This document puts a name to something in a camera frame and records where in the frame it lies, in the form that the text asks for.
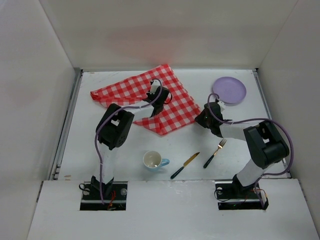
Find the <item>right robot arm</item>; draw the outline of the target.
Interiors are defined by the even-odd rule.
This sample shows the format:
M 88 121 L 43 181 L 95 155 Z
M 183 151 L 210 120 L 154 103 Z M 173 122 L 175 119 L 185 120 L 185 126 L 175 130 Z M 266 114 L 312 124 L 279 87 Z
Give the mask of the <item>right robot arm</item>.
M 239 195 L 255 187 L 267 169 L 287 156 L 293 157 L 293 143 L 286 142 L 278 129 L 286 137 L 289 134 L 277 122 L 267 118 L 253 118 L 241 121 L 224 120 L 222 107 L 217 102 L 204 105 L 195 122 L 209 129 L 219 138 L 245 141 L 250 159 L 245 167 L 232 178 L 231 189 Z

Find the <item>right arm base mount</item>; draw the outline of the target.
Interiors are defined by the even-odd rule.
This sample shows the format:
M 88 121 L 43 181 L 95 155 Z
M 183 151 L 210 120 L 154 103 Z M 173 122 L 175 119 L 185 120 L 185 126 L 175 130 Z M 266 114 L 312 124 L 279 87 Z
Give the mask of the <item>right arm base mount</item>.
M 232 181 L 216 181 L 214 197 L 219 210 L 263 210 L 269 207 L 266 191 L 256 186 L 239 190 Z

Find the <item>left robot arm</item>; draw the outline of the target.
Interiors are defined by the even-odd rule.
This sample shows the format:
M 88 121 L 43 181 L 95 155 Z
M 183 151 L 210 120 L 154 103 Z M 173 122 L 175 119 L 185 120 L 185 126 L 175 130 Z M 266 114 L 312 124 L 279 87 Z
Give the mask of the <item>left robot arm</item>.
M 167 88 L 156 86 L 146 98 L 134 104 L 120 106 L 112 103 L 107 107 L 95 130 L 94 146 L 99 165 L 90 180 L 91 189 L 99 192 L 102 202 L 112 191 L 116 154 L 127 140 L 132 123 L 159 115 L 167 98 L 172 97 Z

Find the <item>red white checkered cloth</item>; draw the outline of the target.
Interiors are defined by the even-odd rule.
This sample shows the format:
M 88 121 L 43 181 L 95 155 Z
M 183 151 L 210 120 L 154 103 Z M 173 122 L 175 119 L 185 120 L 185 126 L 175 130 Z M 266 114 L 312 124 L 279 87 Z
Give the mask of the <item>red white checkered cloth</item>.
M 136 104 L 147 96 L 151 80 L 158 79 L 171 95 L 166 99 L 164 110 L 155 117 L 136 120 L 135 125 L 165 136 L 195 121 L 200 107 L 189 95 L 168 64 L 159 65 L 139 75 L 90 92 L 91 98 L 107 108 L 110 104 L 126 106 Z

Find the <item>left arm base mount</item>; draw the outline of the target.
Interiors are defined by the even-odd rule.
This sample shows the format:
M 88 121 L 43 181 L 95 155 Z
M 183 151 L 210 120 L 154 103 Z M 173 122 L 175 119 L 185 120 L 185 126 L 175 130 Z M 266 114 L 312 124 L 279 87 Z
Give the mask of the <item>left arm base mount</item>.
M 81 211 L 125 211 L 127 206 L 128 183 L 116 181 L 107 190 L 101 199 L 99 189 L 95 189 L 89 182 L 79 184 L 82 191 L 80 210 Z

